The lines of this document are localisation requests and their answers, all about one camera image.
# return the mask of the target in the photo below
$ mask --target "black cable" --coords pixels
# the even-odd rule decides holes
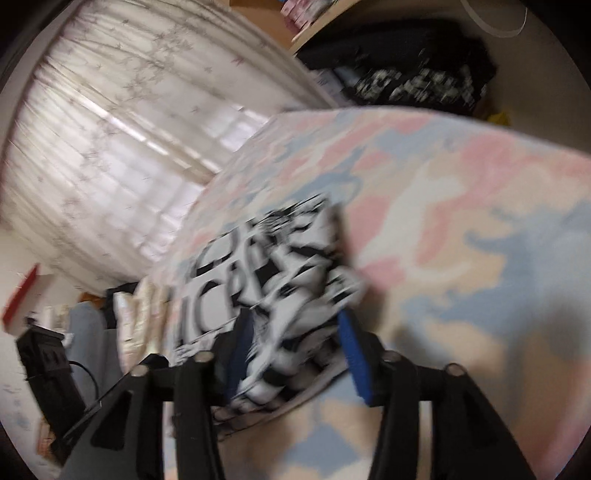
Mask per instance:
[[[68,363],[70,365],[75,365],[77,367],[80,367],[82,370],[84,370],[87,374],[90,375],[90,379],[92,380],[92,382],[95,385],[95,400],[98,400],[99,399],[99,384],[96,382],[95,376],[84,365],[82,365],[78,362],[75,362],[74,360],[68,360]]]

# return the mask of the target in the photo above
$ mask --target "white cord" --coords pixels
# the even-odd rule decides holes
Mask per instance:
[[[525,22],[527,22],[527,7],[525,7],[525,15],[523,17],[523,23],[517,30],[499,30],[497,28],[491,27],[488,23],[486,23],[477,13],[476,11],[470,6],[468,0],[460,0],[470,18],[474,20],[474,23],[478,25],[481,29],[483,29],[486,33],[492,35],[496,38],[513,38],[516,37],[521,33],[523,27],[525,26]]]

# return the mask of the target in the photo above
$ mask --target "floor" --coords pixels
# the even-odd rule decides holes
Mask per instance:
[[[499,30],[521,26],[519,0],[469,0]],[[559,40],[534,14],[514,38],[495,38],[470,18],[460,0],[364,0],[337,17],[327,30],[397,18],[452,18],[465,33],[484,40],[498,66],[490,85],[497,111],[509,114],[512,128],[591,153],[591,89]]]
[[[519,36],[495,38],[458,5],[445,16],[487,44],[498,65],[491,97],[499,110],[509,113],[513,129],[591,153],[591,89],[552,32],[529,12]],[[517,1],[475,9],[500,30],[516,29],[523,22],[524,7]]]

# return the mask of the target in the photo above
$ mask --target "black bag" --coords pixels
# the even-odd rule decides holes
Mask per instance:
[[[453,21],[364,25],[308,43],[298,58],[329,69],[358,105],[405,105],[471,115],[494,77],[486,47]]]

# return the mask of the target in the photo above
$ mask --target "yellow object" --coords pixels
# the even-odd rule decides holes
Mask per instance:
[[[497,125],[504,125],[505,127],[511,126],[511,120],[509,120],[509,114],[507,112],[495,113],[489,115],[486,119],[487,122]]]

